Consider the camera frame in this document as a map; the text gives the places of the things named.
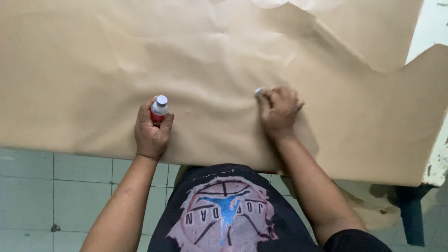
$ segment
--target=left hand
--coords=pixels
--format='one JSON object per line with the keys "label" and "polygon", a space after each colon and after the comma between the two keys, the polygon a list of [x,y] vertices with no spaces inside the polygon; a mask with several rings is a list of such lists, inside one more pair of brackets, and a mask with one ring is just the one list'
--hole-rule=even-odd
{"label": "left hand", "polygon": [[140,106],[134,127],[134,135],[137,143],[137,155],[159,161],[168,148],[174,114],[167,113],[160,128],[153,126],[150,109],[156,99],[157,96],[154,96]]}

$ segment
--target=stain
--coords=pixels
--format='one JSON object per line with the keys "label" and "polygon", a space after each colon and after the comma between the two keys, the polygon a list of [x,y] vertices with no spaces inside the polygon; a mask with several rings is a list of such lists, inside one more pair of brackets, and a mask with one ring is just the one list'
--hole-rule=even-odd
{"label": "stain", "polygon": [[53,223],[52,228],[50,229],[51,232],[57,232],[60,231],[60,226],[56,225],[55,223]]}

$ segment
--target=jumpman logo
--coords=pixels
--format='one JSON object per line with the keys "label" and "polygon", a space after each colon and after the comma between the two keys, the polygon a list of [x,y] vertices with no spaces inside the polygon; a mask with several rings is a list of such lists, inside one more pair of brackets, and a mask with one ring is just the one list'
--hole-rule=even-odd
{"label": "jumpman logo", "polygon": [[235,206],[233,207],[233,209],[230,209],[230,204],[232,203],[232,201],[238,197],[238,196],[242,196],[246,193],[250,193],[250,191],[244,191],[242,193],[233,195],[233,196],[229,196],[225,199],[219,199],[219,198],[210,198],[210,197],[201,197],[199,198],[196,202],[200,201],[200,200],[206,200],[212,203],[217,204],[220,209],[221,209],[221,216],[223,219],[223,225],[221,227],[221,241],[220,241],[220,246],[224,245],[224,241],[225,241],[225,233],[226,230],[228,229],[228,227],[231,227],[233,224],[233,217],[235,216],[235,213],[237,211],[238,205],[241,202],[241,200],[238,200],[237,203],[235,204]]}

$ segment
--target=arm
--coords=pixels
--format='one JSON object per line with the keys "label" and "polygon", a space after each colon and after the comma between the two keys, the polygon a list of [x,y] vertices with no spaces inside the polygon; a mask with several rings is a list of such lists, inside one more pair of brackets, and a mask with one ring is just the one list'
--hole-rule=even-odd
{"label": "arm", "polygon": [[154,127],[149,113],[154,101],[155,97],[140,107],[134,128],[137,154],[90,228],[81,252],[128,252],[138,248],[152,177],[168,148],[174,120],[174,114],[168,113],[160,129]]}
{"label": "arm", "polygon": [[297,111],[303,105],[297,98],[297,92],[281,87],[263,91],[257,97],[264,129],[285,162],[297,200],[310,221],[319,245],[323,246],[341,230],[366,231],[337,186],[293,133]]}

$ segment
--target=black t-shirt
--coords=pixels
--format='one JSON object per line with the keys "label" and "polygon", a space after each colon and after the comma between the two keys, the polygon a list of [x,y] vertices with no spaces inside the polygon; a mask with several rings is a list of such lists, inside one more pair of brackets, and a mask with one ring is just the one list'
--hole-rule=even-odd
{"label": "black t-shirt", "polygon": [[390,252],[360,230],[334,234],[317,246],[300,217],[270,183],[244,165],[185,171],[148,248],[156,251]]}

